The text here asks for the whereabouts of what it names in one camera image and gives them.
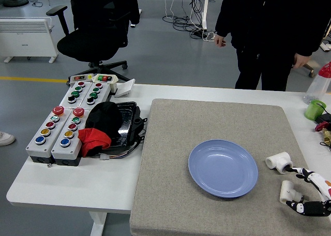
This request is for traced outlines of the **person's right hand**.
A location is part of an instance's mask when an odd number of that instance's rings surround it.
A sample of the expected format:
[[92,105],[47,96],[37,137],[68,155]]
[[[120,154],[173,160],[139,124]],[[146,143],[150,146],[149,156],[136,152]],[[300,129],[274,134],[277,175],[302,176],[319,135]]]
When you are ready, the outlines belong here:
[[224,37],[219,36],[217,34],[214,37],[214,42],[215,45],[220,48],[225,47],[227,45],[227,42],[225,41]]

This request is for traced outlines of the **person's left hand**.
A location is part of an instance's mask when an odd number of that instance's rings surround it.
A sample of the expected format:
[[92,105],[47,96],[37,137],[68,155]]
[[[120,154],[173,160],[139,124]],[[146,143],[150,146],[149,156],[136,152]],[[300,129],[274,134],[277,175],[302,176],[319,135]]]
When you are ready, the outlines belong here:
[[303,56],[298,53],[295,53],[293,68],[297,69],[303,67],[305,64],[308,63],[309,60],[310,60],[310,56]]

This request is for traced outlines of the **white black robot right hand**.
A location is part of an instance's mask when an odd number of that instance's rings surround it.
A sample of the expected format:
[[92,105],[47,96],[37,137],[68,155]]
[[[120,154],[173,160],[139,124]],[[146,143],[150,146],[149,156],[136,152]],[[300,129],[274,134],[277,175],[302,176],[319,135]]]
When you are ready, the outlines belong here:
[[299,179],[311,183],[323,196],[325,201],[286,201],[292,210],[303,216],[330,216],[330,182],[314,171],[298,167],[285,167],[287,172],[296,172]]

